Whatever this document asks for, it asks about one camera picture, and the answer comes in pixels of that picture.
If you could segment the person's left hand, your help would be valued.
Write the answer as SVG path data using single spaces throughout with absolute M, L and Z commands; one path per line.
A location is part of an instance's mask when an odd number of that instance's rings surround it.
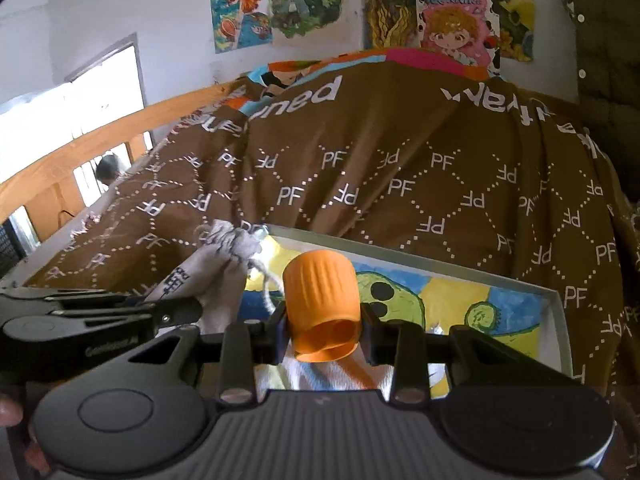
M 37 442 L 17 386 L 1 387 L 1 428 L 6 430 L 12 462 L 19 479 L 45 479 L 51 467 Z

